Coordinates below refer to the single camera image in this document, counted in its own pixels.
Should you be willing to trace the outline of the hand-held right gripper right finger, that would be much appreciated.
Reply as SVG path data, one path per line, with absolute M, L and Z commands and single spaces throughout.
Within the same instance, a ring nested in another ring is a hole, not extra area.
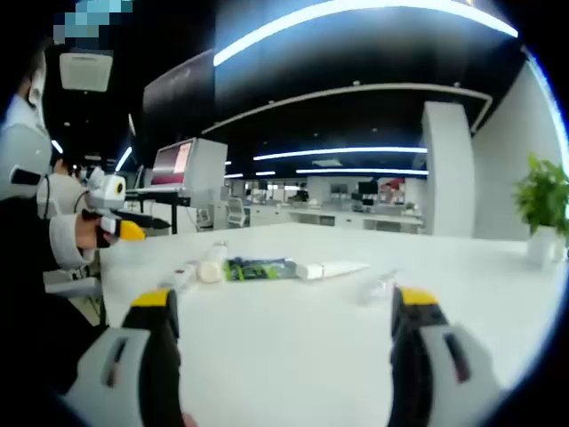
M 488 422 L 503 398 L 492 357 L 463 326 L 449 323 L 433 294 L 394 288 L 391 338 L 391 426 Z

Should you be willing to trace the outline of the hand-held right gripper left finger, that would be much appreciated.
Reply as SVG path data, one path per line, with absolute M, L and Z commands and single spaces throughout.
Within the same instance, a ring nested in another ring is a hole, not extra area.
M 77 364 L 64 401 L 86 426 L 181 426 L 176 291 L 136 298 Z

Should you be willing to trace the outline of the person's left hand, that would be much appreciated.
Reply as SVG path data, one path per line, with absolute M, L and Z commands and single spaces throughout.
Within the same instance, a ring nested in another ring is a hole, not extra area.
M 100 226 L 102 217 L 97 213 L 83 211 L 76 216 L 76 246 L 81 250 L 107 248 L 117 238 Z

